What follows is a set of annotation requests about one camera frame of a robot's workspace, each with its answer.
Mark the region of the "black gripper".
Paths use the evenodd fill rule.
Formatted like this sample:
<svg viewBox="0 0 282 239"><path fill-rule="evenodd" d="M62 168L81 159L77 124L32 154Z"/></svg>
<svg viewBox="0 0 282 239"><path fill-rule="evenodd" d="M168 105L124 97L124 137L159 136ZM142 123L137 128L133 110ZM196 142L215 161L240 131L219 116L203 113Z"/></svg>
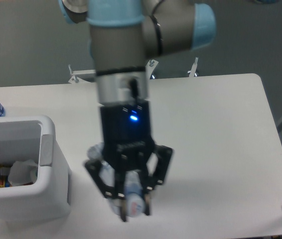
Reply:
<svg viewBox="0 0 282 239"><path fill-rule="evenodd" d="M124 186L116 181L117 172L140 170L142 179L144 214L151 215L151 193L165 182L173 156L173 149L154 145L151 137L150 103L143 100L136 104L100 107L103 130L103 158L89 159L84 167L102 196L117 206L121 221L127 222L127 201ZM147 161L151 154L157 158L154 171L149 174Z"/></svg>

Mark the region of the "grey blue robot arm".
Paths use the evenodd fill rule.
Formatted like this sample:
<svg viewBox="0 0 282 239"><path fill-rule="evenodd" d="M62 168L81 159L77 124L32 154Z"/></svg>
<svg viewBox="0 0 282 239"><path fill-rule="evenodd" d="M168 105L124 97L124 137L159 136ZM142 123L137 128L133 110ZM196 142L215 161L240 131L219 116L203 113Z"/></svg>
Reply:
<svg viewBox="0 0 282 239"><path fill-rule="evenodd" d="M209 45L215 14L188 0L61 0L59 7L68 23L90 28L103 142L89 149L85 168L122 221L150 215L173 149L151 136L146 63Z"/></svg>

